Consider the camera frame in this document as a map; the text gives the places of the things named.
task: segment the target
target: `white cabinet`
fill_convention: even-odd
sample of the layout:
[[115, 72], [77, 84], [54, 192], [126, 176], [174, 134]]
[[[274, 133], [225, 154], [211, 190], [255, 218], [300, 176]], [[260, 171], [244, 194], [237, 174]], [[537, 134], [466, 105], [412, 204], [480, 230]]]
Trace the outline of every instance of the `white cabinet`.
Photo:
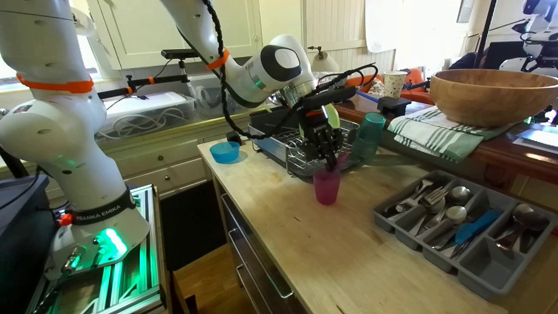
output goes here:
[[[160, 49], [188, 47], [160, 0], [87, 0], [101, 45], [115, 70], [160, 66]], [[258, 0], [213, 0], [234, 58], [262, 49]]]

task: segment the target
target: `cloth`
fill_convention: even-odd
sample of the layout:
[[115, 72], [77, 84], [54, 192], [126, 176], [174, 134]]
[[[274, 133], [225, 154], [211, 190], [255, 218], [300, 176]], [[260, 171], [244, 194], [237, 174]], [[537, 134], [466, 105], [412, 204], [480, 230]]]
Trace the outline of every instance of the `cloth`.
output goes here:
[[507, 126], [495, 129], [462, 126], [448, 120], [438, 106], [396, 117], [387, 126], [398, 143], [452, 162], [460, 162], [481, 141], [495, 138], [506, 129]]

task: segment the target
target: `utensil organizer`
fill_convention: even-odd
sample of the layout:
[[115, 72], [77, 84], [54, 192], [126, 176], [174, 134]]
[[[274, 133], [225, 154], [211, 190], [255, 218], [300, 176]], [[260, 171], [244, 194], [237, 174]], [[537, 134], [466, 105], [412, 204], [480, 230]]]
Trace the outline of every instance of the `utensil organizer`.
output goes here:
[[[394, 208], [403, 199], [412, 197], [419, 190], [419, 187], [424, 183], [422, 180], [429, 180], [429, 181], [436, 180], [438, 183], [441, 181], [446, 192], [450, 192], [450, 188], [457, 185], [469, 187], [473, 195], [466, 204], [462, 204], [467, 209], [467, 220], [455, 225], [452, 225], [450, 220], [443, 220], [436, 227], [427, 229], [425, 232], [417, 236], [417, 225], [420, 225], [424, 213], [427, 209], [424, 206], [413, 206], [408, 211], [396, 213]], [[527, 265], [534, 260], [534, 256], [542, 248], [544, 241], [548, 239], [548, 236], [556, 225], [555, 213], [544, 208], [523, 202], [523, 204], [528, 204], [537, 215], [548, 220], [546, 227], [539, 232], [530, 232], [532, 241], [527, 246], [528, 248], [527, 251], [520, 249], [521, 239], [518, 239], [511, 249], [499, 248], [497, 237], [502, 232], [516, 227], [513, 220], [513, 209], [521, 202], [523, 201], [518, 201], [497, 190], [487, 188], [483, 185], [473, 183], [469, 180], [464, 180], [443, 171], [432, 171], [424, 178], [417, 180], [415, 183], [408, 185], [401, 192], [391, 195], [382, 204], [378, 204], [373, 209], [373, 220], [377, 227], [394, 234], [408, 248], [420, 251], [424, 258], [434, 263], [438, 269], [457, 276], [459, 281], [464, 286], [467, 286], [471, 291], [478, 293], [487, 300], [492, 300], [495, 297], [502, 297], [511, 291], [518, 277], [523, 274]], [[432, 248], [436, 239], [439, 239], [439, 236], [443, 236], [446, 230], [460, 230], [464, 223], [471, 223], [481, 216], [488, 216], [487, 215], [488, 211], [492, 213], [497, 211], [497, 215], [493, 215], [497, 218], [487, 229], [476, 234], [467, 242], [467, 246], [462, 246], [460, 255], [452, 256], [453, 249], [457, 248], [455, 239], [452, 239], [450, 246], [443, 249]]]

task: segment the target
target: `cutlery tray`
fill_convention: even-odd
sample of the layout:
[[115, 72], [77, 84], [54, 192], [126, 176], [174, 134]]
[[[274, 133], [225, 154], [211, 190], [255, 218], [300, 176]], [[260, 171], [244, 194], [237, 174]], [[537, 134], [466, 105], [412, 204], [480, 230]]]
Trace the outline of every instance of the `cutlery tray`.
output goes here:
[[[419, 187], [424, 187], [424, 180], [436, 181], [436, 187], [443, 187], [448, 194], [434, 206], [412, 206], [405, 211], [396, 211], [401, 201], [413, 197]], [[439, 209], [439, 213], [445, 213], [446, 208], [452, 206], [450, 190], [453, 187], [467, 187], [473, 192], [467, 201], [460, 201], [460, 206], [464, 206], [467, 213], [466, 220], [462, 223], [453, 223], [450, 218], [445, 218], [439, 223], [431, 225], [431, 229], [417, 234], [422, 218], [429, 209]], [[539, 220], [544, 222], [542, 227], [537, 230], [521, 230], [520, 223], [513, 218], [518, 204], [530, 206]], [[391, 195], [373, 209], [373, 220], [377, 227], [394, 234], [403, 244], [422, 253], [425, 260], [443, 272], [457, 276], [464, 286], [487, 300], [511, 291], [525, 267], [534, 260], [556, 225], [556, 215], [544, 208], [518, 201], [511, 195], [445, 171], [432, 171]], [[448, 239], [448, 232], [460, 236], [467, 234], [462, 229], [471, 227], [471, 223], [478, 225], [474, 222], [480, 220], [488, 227], [476, 230], [476, 236], [471, 237], [466, 246], [457, 246], [453, 237], [446, 241], [446, 246], [439, 248], [441, 242], [445, 242], [443, 239]], [[509, 249], [502, 249], [499, 246], [499, 239], [506, 234], [513, 234], [513, 230], [521, 230], [518, 232], [521, 236], [513, 246], [509, 246]]]

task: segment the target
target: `wooden floor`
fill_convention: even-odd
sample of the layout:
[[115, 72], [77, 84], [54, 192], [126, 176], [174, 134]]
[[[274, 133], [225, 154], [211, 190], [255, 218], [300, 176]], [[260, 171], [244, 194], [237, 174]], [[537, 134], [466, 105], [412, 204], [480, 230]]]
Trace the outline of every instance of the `wooden floor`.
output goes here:
[[199, 314], [253, 314], [246, 291], [235, 276], [235, 263], [228, 244], [174, 270], [178, 300], [195, 295]]

